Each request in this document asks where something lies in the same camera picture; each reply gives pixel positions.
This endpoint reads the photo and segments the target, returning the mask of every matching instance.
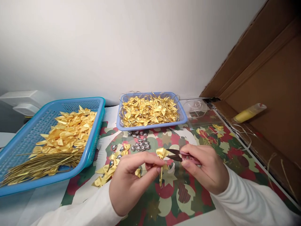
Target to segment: white wall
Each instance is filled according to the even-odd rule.
[[[0,0],[0,93],[200,95],[265,0]]]

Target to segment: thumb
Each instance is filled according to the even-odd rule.
[[[203,185],[205,188],[211,184],[211,178],[207,176],[199,167],[189,160],[184,160],[182,166],[194,176],[197,181]]]
[[[157,176],[159,175],[159,169],[161,169],[161,167],[158,166],[154,166],[153,168],[151,168],[143,177],[141,177],[138,180],[138,186],[140,187],[140,189],[142,189],[143,191],[145,191],[148,186],[157,178]]]

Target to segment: patterned paper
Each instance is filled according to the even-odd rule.
[[[217,116],[212,112],[210,117]],[[107,128],[107,124],[103,122],[100,139],[118,132],[116,128]],[[148,150],[150,153],[155,154],[156,149],[161,147],[180,149],[187,143],[210,144],[224,163],[239,176],[261,185],[271,186],[265,172],[247,151],[243,151],[241,143],[226,126],[209,125],[190,130],[187,125],[179,125],[145,130],[145,132],[148,133],[147,140],[151,145],[151,149]],[[101,147],[107,152],[106,164],[109,163],[108,157],[112,154],[113,144],[134,145],[135,142],[136,139],[128,136],[127,132],[116,135],[107,147]],[[157,177],[138,204],[118,225],[172,226],[215,209],[209,192],[181,164],[168,158],[165,160],[167,160],[168,170],[163,171],[162,187],[159,186],[159,177]],[[146,173],[145,166],[141,166],[141,169],[143,176]],[[70,180],[62,205],[72,203],[76,191],[94,175],[96,170],[93,164]],[[275,184],[273,188],[285,204],[297,213],[297,208]]]

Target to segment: fingernail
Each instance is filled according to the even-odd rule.
[[[182,166],[184,166],[185,168],[188,168],[190,166],[190,162],[188,160],[185,160],[182,162]]]

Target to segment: hand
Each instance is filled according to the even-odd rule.
[[[202,163],[199,168],[190,160],[185,160],[182,162],[182,166],[209,192],[218,195],[227,189],[229,184],[228,170],[212,147],[187,144],[181,148],[181,151],[191,154]]]
[[[144,163],[149,171],[139,178],[135,171]],[[119,216],[125,216],[137,204],[164,164],[162,159],[148,152],[124,155],[120,159],[109,187],[112,206]]]

